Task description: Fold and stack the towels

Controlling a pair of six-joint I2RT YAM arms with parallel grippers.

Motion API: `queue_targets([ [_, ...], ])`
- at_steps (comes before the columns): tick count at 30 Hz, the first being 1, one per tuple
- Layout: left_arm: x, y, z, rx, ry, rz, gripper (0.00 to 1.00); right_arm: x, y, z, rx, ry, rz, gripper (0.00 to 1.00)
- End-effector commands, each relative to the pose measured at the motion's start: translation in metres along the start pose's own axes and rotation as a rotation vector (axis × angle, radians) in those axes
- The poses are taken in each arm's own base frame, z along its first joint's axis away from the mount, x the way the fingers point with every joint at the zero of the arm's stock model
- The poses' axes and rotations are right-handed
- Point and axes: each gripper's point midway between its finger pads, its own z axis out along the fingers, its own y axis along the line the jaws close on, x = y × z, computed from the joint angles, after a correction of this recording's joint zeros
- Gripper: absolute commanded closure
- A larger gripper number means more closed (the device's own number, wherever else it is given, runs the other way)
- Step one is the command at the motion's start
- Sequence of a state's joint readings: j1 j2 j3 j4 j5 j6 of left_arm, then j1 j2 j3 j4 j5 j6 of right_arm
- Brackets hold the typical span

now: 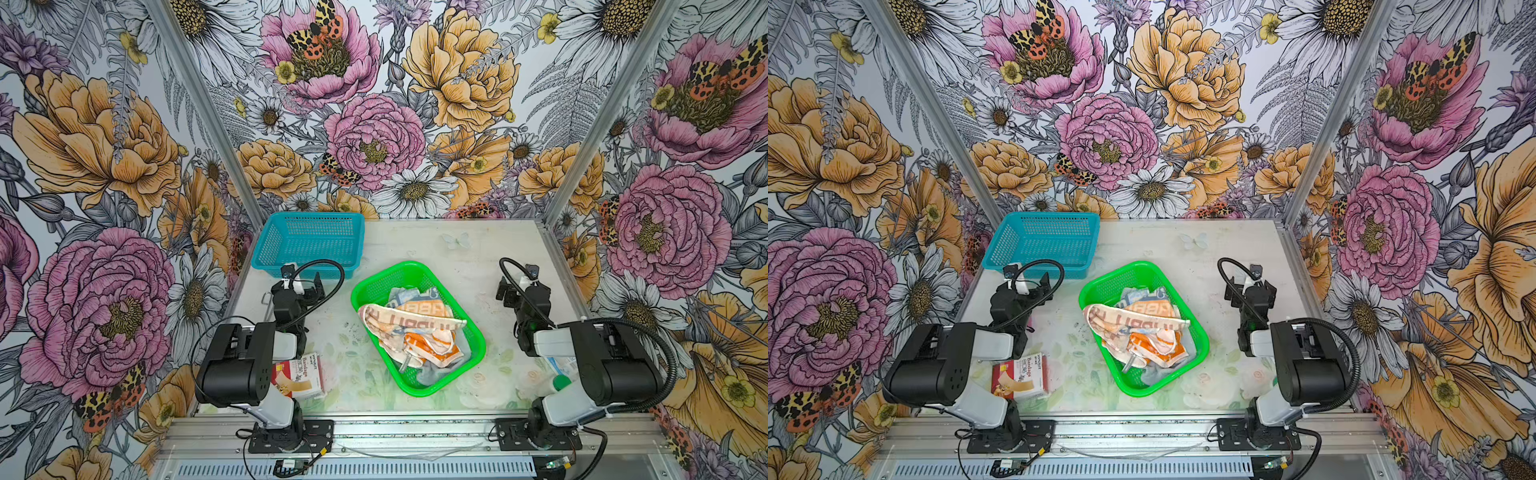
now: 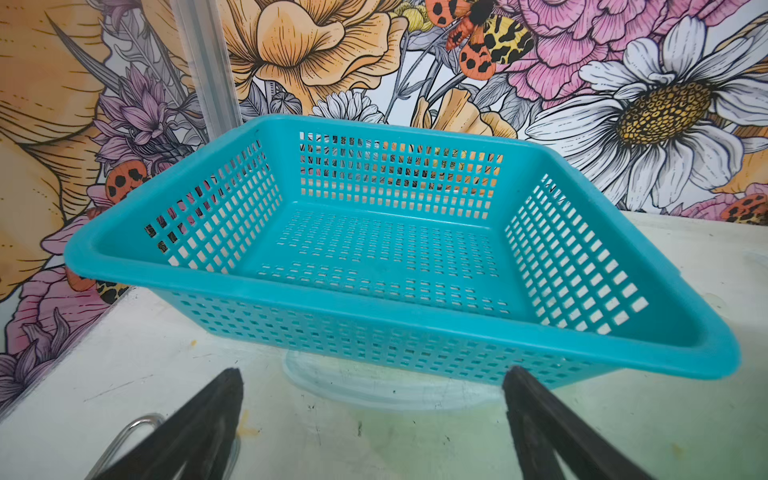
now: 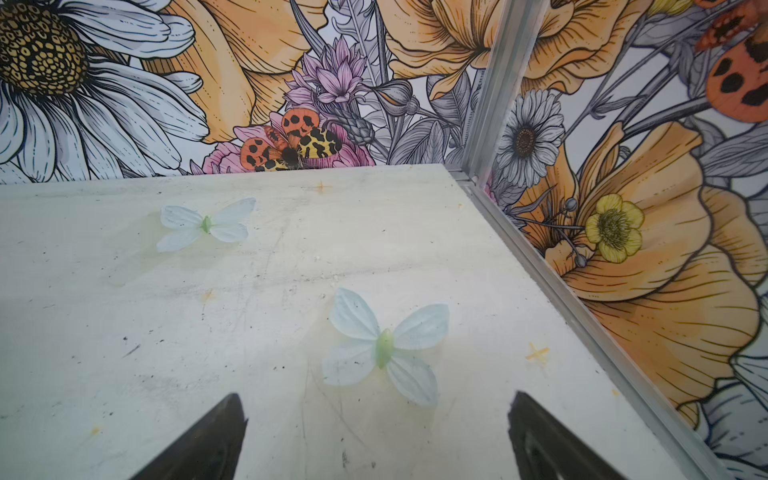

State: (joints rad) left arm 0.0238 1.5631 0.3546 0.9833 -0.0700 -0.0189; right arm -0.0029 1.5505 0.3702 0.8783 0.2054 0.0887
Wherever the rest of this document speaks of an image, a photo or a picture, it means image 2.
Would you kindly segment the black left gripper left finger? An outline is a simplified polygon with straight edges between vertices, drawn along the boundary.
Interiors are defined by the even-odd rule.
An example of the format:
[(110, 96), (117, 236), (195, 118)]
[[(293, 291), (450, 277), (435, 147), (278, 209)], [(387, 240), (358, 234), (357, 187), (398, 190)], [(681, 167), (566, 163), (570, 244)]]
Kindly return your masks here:
[(110, 461), (129, 433), (124, 429), (92, 469), (94, 479), (228, 479), (240, 450), (237, 428), (244, 396), (242, 375), (227, 368), (165, 420), (147, 417), (155, 430)]

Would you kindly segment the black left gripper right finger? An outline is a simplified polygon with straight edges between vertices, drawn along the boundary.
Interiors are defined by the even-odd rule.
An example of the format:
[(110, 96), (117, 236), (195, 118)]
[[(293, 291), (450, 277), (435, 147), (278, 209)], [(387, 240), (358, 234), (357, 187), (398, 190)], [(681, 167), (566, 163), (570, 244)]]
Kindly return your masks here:
[(515, 366), (502, 389), (507, 420), (525, 479), (563, 479), (564, 462), (579, 479), (648, 479), (525, 368)]

